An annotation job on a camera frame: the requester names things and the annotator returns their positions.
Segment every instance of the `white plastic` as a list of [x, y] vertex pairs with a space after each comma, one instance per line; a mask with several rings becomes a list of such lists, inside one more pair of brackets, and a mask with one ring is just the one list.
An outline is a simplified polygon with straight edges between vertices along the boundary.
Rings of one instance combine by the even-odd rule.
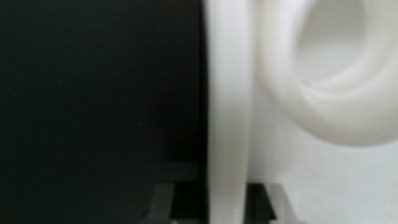
[[[363, 42], [358, 57], [328, 77], [303, 79], [297, 57], [299, 42], [310, 12], [317, 4], [329, 3], [324, 12], [340, 17], [322, 17], [317, 22], [331, 30], [351, 23], [351, 14], [340, 15], [333, 6], [356, 9], [363, 3], [365, 33], [352, 38], [351, 32], [328, 35], [319, 26], [310, 35], [312, 60], [333, 64], [336, 56], [317, 61], [326, 46], [347, 46]], [[260, 73], [264, 82], [287, 112], [320, 138], [344, 145], [368, 146], [398, 137], [398, 1], [397, 0], [265, 0], [260, 10]]]
[[242, 224], [248, 180], [287, 191], [278, 224], [398, 223], [397, 5], [207, 1], [212, 224]]

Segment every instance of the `dark background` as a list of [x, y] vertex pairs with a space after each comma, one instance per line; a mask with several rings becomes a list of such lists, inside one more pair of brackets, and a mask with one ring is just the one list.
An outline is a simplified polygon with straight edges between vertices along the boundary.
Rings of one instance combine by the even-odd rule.
[[136, 224], [203, 175], [200, 6], [0, 1], [2, 224]]

